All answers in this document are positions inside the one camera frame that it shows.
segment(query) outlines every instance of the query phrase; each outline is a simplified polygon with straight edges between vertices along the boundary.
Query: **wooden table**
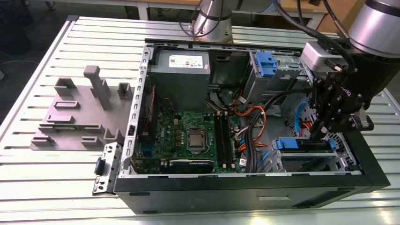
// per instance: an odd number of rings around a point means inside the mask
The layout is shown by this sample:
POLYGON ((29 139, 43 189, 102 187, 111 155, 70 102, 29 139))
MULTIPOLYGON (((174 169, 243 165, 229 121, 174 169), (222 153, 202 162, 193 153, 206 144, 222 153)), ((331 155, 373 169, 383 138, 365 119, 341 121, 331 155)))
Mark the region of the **wooden table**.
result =
MULTIPOLYGON (((147 8, 173 8, 173 9, 187 9, 193 10, 199 0, 53 0, 54 2, 69 2, 69 3, 86 3, 86 4, 101 4, 101 5, 118 5, 118 6, 134 6, 138 9, 138 17, 141 20, 149 20, 147 8)), ((302 17, 309 18, 306 24, 307 27, 315 29, 326 14, 323 4, 315 7, 307 4, 307 0, 301 0, 302 17)), ((286 10, 290 16, 297 16, 295 0, 281 0, 282 8, 286 10)), ((251 13, 242 11, 233 11, 234 13, 251 13)), ((275 11, 265 10, 261 13, 253 13, 254 15, 278 15, 275 11)))

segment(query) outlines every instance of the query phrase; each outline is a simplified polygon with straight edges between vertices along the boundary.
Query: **expansion slot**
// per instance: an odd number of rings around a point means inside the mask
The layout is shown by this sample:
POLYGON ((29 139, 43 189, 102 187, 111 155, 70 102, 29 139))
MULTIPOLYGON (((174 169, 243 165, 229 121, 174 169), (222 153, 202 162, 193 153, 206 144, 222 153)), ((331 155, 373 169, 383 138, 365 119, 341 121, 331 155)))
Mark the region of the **expansion slot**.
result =
POLYGON ((213 126, 215 133, 218 166, 226 168, 226 165, 233 165, 227 117, 225 115, 214 115, 213 126))
POLYGON ((233 165, 233 160, 231 160, 231 146, 230 146, 230 134, 229 134, 227 117, 225 115, 222 115, 219 117, 219 121, 221 121, 225 163, 226 163, 226 165, 231 166, 233 165))
POLYGON ((214 126, 214 140, 217 144, 217 160, 218 166, 225 165, 225 151, 223 151, 223 141, 222 141, 222 132, 221 132, 221 121, 219 116, 214 114, 213 116, 213 126, 214 126))

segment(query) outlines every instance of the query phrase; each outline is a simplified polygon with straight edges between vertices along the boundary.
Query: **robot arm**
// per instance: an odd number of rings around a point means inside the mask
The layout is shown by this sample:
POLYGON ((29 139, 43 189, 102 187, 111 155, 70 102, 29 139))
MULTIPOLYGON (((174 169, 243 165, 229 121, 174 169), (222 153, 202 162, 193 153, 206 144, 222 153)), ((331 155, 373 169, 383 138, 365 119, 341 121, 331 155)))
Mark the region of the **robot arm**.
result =
POLYGON ((201 0, 190 36, 197 41, 230 42, 231 11, 262 12, 270 5, 271 0, 201 0))
MULTIPOLYGON (((193 39, 229 42, 231 10, 263 11, 271 2, 277 5, 277 0, 199 1, 193 39)), ((317 116, 310 138, 322 138, 327 132, 373 129, 365 110, 373 96, 382 91, 400 70, 398 24, 398 0, 365 1, 349 30, 349 38, 338 43, 354 63, 351 72, 345 70, 349 65, 342 53, 331 49, 331 43, 326 44, 326 40, 306 43, 301 59, 314 73, 309 105, 315 109, 317 116)))
POLYGON ((314 72, 310 107, 317 120, 310 138, 326 132, 371 130, 365 114, 371 98, 382 91, 400 70, 400 1, 367 0, 341 45, 355 63, 355 72, 341 70, 341 57, 322 42, 309 42, 301 59, 314 72))

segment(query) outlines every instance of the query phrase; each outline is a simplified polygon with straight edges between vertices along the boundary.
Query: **green circuit board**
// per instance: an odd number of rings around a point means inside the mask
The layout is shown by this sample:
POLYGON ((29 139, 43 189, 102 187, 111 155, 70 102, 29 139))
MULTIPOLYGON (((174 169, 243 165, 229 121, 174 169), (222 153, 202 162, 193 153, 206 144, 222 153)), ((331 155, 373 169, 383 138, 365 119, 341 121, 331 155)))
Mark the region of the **green circuit board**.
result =
MULTIPOLYGON (((229 129, 238 126, 238 119, 227 117, 229 129)), ((141 150, 150 151, 146 154, 142 167, 146 173, 157 172, 157 161, 151 159, 203 159, 214 162, 214 173, 234 173, 235 168, 217 166, 217 147, 213 126, 213 114, 198 112, 163 112, 157 120, 155 142, 151 146, 142 146, 141 150), (205 134, 205 149, 197 154, 187 150, 187 132, 202 131, 205 134)))

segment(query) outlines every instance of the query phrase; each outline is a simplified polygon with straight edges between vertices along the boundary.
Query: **aluminum table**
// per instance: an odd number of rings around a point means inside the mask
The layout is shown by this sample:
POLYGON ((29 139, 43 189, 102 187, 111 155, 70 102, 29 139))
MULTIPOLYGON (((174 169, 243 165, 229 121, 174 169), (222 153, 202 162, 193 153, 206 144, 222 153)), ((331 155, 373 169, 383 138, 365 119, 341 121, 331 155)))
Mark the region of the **aluminum table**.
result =
MULTIPOLYGON (((234 43, 302 47, 299 31, 233 27, 234 43)), ((93 224, 397 224, 400 223, 400 107, 383 90, 367 115, 374 130, 363 138, 390 186, 319 209, 134 216, 118 197, 91 197, 93 168, 101 152, 31 151, 59 77, 89 85, 83 67, 99 65, 109 86, 135 86, 143 38, 189 40, 174 22, 79 17, 66 21, 0 126, 0 222, 93 224)))

